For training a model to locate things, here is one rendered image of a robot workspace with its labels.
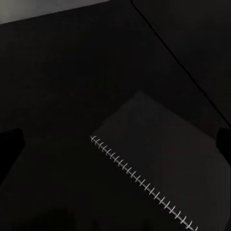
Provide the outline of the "notebook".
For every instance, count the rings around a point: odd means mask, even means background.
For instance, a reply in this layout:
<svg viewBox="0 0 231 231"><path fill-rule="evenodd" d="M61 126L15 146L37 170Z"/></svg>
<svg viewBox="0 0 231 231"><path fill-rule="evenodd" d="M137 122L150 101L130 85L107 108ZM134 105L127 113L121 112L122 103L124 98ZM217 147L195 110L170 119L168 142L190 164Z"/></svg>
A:
<svg viewBox="0 0 231 231"><path fill-rule="evenodd" d="M231 167L214 139L141 90L90 137L186 228L224 231Z"/></svg>

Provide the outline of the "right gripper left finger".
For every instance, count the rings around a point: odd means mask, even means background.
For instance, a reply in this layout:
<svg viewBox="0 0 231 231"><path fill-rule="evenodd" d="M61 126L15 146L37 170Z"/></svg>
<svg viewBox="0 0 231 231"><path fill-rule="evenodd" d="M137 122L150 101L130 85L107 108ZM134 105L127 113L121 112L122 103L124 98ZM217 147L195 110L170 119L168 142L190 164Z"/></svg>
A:
<svg viewBox="0 0 231 231"><path fill-rule="evenodd" d="M25 147L20 128L0 133L0 186Z"/></svg>

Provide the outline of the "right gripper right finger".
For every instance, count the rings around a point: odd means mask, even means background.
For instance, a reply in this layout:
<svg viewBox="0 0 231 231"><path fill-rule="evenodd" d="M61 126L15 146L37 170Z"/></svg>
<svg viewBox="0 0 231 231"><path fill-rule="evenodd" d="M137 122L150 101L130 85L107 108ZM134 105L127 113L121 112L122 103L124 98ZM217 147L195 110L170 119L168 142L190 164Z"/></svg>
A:
<svg viewBox="0 0 231 231"><path fill-rule="evenodd" d="M216 146L231 167L231 130L226 128L219 129Z"/></svg>

